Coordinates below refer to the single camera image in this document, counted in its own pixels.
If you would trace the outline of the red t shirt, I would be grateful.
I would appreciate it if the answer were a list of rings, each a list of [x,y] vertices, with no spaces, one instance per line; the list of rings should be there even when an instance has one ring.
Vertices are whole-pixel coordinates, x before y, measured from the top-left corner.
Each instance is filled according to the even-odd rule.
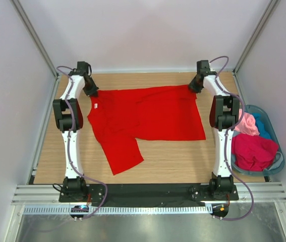
[[[99,90],[87,118],[114,175],[144,158],[137,139],[205,140],[197,96],[187,85]]]

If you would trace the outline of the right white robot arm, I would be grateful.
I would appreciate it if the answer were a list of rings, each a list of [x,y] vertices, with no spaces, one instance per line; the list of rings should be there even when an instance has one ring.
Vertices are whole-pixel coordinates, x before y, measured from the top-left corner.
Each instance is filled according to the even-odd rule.
[[[228,91],[210,61],[196,62],[197,74],[189,84],[190,91],[201,93],[205,88],[213,96],[209,123],[215,140],[215,165],[208,185],[195,191],[200,200],[225,200],[237,193],[232,174],[231,155],[234,129],[239,121],[240,97]]]

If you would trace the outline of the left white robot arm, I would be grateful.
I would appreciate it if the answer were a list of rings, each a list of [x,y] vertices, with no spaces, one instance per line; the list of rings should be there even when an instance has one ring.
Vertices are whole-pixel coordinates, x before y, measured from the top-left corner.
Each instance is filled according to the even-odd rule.
[[[64,73],[68,84],[60,98],[52,103],[57,129],[61,132],[65,147],[66,171],[60,186],[60,202],[85,202],[89,197],[88,187],[80,159],[79,137],[83,128],[83,115],[78,98],[81,92],[91,97],[98,94],[92,79],[92,67],[85,61],[77,62],[76,68]]]

